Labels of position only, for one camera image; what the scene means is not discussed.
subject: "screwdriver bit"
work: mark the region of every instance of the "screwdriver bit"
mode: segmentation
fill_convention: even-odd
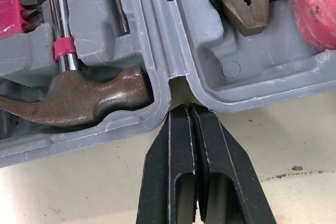
[[[20,0],[20,4],[24,7],[24,8],[28,8],[28,7],[32,7],[34,5],[37,5],[38,2],[37,0]]]

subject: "white floor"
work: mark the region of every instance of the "white floor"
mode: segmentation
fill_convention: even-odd
[[[174,105],[194,101],[180,90]],[[278,224],[335,223],[336,93],[219,117],[248,152]],[[0,223],[135,223],[158,132],[0,169]]]

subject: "claw hammer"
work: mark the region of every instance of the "claw hammer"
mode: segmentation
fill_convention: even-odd
[[[101,120],[115,110],[133,111],[152,103],[152,90],[141,67],[125,70],[106,83],[90,81],[80,71],[67,0],[50,0],[50,7],[55,60],[61,73],[53,77],[44,100],[26,103],[0,97],[0,108],[41,124],[75,126]]]

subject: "screwdriver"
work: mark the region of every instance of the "screwdriver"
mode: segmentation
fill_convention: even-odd
[[[119,17],[120,17],[120,29],[123,35],[128,34],[130,32],[126,15],[122,9],[121,0],[115,0],[115,4],[118,9]]]

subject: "gray plastic tool case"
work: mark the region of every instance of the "gray plastic tool case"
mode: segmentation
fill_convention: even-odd
[[[171,104],[169,80],[186,76],[196,98],[219,112],[237,112],[336,89],[336,51],[318,54],[300,36],[286,1],[270,4],[266,30],[241,36],[209,0],[121,0],[130,34],[118,32],[114,0],[68,0],[70,29],[86,74],[110,80],[142,65],[154,103],[117,111],[82,129],[40,125],[1,113],[0,167],[141,134],[156,128]],[[0,93],[44,98],[58,73],[52,59],[49,3],[45,23],[0,40]]]

